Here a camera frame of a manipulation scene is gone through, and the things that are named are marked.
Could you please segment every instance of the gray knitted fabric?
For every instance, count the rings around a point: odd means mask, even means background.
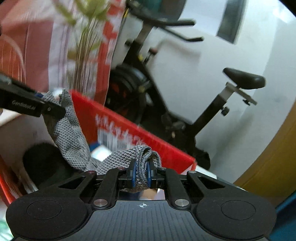
[[[152,158],[154,165],[161,167],[161,159],[156,151],[152,151],[149,146],[138,145],[129,150],[117,151],[100,162],[91,157],[70,94],[64,89],[59,96],[59,101],[55,100],[51,92],[46,93],[43,99],[66,109],[66,115],[61,120],[56,120],[49,115],[43,115],[43,118],[50,136],[70,166],[81,171],[95,170],[98,175],[102,175],[112,168],[128,167],[131,159],[135,159],[137,185],[135,189],[129,191],[138,192],[148,188],[147,160]]]

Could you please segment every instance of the teal object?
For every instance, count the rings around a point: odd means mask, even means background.
[[[158,13],[161,7],[162,0],[138,0],[143,7],[147,8],[152,13]]]

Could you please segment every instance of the circular cover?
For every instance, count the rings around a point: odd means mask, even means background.
[[[253,240],[269,235],[276,221],[274,207],[265,199],[223,197],[222,193],[203,198],[195,215],[210,233],[233,240]]]
[[[22,197],[7,209],[6,220],[14,236],[58,239],[80,228],[87,209],[80,198]]]

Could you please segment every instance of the black ridged surface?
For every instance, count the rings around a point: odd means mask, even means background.
[[[139,206],[143,203],[147,205],[145,208]],[[111,209],[95,211],[81,230],[62,239],[62,241],[99,240],[222,241],[200,228],[190,212],[173,209],[165,200],[117,201]]]

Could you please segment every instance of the stationary bike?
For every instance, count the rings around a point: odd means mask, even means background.
[[[141,58],[139,52],[143,43],[153,27],[161,28],[186,42],[201,42],[204,39],[203,37],[188,39],[167,28],[167,26],[193,26],[195,25],[193,20],[154,19],[149,16],[147,10],[143,11],[136,1],[129,1],[127,4],[130,14],[143,21],[143,27],[134,41],[126,42],[129,51],[123,63],[111,70],[105,105],[193,156],[199,166],[209,169],[209,155],[195,147],[195,136],[220,110],[223,116],[228,114],[229,108],[224,105],[234,92],[241,95],[247,105],[250,103],[256,105],[257,102],[241,89],[262,88],[266,80],[263,76],[225,68],[223,72],[236,83],[236,86],[227,82],[223,91],[216,96],[194,123],[170,113],[146,67],[151,56],[157,54],[157,50],[151,48],[148,57]],[[152,104],[148,104],[147,99],[150,99]]]

